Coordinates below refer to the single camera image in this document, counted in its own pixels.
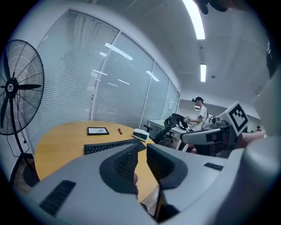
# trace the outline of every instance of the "wooden table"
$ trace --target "wooden table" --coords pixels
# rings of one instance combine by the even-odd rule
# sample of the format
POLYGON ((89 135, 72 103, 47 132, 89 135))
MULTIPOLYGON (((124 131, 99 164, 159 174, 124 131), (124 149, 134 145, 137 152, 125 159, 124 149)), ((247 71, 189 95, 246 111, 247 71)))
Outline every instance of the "wooden table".
MULTIPOLYGON (((132 139, 132 133, 133 128, 103 121, 78 121, 57 126, 47 132, 38 143, 34 157, 38 177, 42 180, 73 159, 83 156, 85 144, 132 139), (106 127, 110 134, 88 136, 87 127, 106 127)), ((149 143, 154 144, 149 138, 144 145, 149 143)), ((146 150, 138 153, 135 173, 138 176, 138 201, 141 202, 158 189, 158 183, 146 163, 146 150)))

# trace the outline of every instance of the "floor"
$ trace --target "floor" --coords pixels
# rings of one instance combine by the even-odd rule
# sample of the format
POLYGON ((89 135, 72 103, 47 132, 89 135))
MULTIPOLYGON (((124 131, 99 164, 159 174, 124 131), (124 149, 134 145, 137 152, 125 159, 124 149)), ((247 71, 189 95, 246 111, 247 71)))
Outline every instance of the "floor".
MULTIPOLYGON (((171 143, 170 140, 168 139, 161 141, 159 144, 173 149, 175 149, 177 146, 177 142, 171 143)), ((28 193, 32 189, 32 187, 28 186, 23 179, 22 174, 25 167, 26 167, 26 162, 22 159, 18 167, 18 171, 16 172, 15 180, 14 180, 14 187, 22 193, 28 193)), ((145 200, 142 201, 142 203, 145 204, 146 207, 148 208, 148 213, 151 215, 154 215, 158 194, 159 194, 159 189, 155 190, 145 200)))

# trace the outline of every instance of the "fan stand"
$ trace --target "fan stand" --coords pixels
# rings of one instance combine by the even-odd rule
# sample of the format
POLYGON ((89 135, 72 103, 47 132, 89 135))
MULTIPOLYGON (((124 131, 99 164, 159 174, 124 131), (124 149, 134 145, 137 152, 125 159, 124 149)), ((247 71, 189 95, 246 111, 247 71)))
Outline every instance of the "fan stand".
POLYGON ((23 171, 23 179, 25 180, 25 182, 30 186, 33 187, 36 183, 38 183, 40 180, 38 178, 38 175, 36 173, 35 170, 35 164, 34 163, 29 163, 29 161, 27 160, 25 153, 22 150, 22 146, 21 143, 18 139, 18 134, 17 134, 17 129, 16 129, 16 125, 14 123, 14 107, 13 107, 13 98, 10 98, 10 115, 11 115, 11 123, 12 123, 12 127, 14 130, 14 136, 16 138, 17 144, 18 144, 18 148, 21 152, 21 155, 23 157, 23 159, 25 160, 27 166, 24 168, 23 171))

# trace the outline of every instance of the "fluorescent light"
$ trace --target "fluorescent light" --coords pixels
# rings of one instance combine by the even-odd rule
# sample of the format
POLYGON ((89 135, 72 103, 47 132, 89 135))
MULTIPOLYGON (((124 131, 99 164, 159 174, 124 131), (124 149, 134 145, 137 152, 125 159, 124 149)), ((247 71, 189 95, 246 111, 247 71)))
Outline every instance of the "fluorescent light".
POLYGON ((101 51, 100 51, 100 54, 101 54, 103 57, 106 56, 106 53, 103 53, 103 52, 101 52, 101 51))
POLYGON ((125 52, 121 51, 119 48, 116 48, 115 46, 113 46, 109 43, 105 43, 105 46, 108 48, 111 48, 113 51, 116 51, 117 53, 121 54, 122 56, 124 56, 125 58, 127 58, 129 60, 133 60, 133 58, 131 56, 129 56, 125 52))
POLYGON ((97 73, 101 73, 101 74, 104 74, 104 75, 107 75, 106 73, 102 73, 101 71, 97 71, 97 70, 94 70, 93 71, 97 72, 97 73))
POLYGON ((128 85, 130 85, 129 83, 127 83, 127 82, 125 82, 125 81, 123 81, 123 80, 119 80, 120 82, 123 82, 123 83, 126 83, 126 84, 128 84, 128 85))
POLYGON ((111 85, 113 85, 113 86, 116 86, 116 87, 118 87, 117 85, 115 85, 115 84, 112 84, 112 83, 108 83, 108 84, 111 84, 111 85))
POLYGON ((201 69, 201 82, 205 82, 206 81, 207 65, 206 64, 200 64, 200 69, 201 69))
POLYGON ((183 2, 192 20, 197 39, 205 39, 204 27, 197 5, 192 0, 183 0, 183 2))
POLYGON ((157 77, 155 77, 154 74, 151 73, 150 71, 145 71, 145 72, 148 73, 149 76, 151 76, 155 81, 159 81, 159 80, 157 79, 157 77))

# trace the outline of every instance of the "white desk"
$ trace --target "white desk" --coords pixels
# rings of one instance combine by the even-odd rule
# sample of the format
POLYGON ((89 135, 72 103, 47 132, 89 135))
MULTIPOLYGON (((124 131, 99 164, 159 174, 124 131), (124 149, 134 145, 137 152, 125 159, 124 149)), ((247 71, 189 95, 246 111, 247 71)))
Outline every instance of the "white desk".
MULTIPOLYGON (((150 127, 151 124, 152 124, 152 125, 154 125, 154 126, 159 127, 159 128, 162 130, 162 129, 165 129, 165 126, 162 124, 163 122, 164 122, 164 120, 149 120, 149 121, 148 121, 148 126, 150 127)), ((171 131, 171 132, 174 132, 174 133, 176 133, 176 134, 184 134, 184 133, 186 133, 186 131, 184 131, 184 130, 178 128, 178 127, 174 127, 174 128, 172 128, 170 131, 171 131)), ((180 144, 181 144, 181 139, 179 139, 179 142, 177 143, 176 150, 179 149, 180 144)))

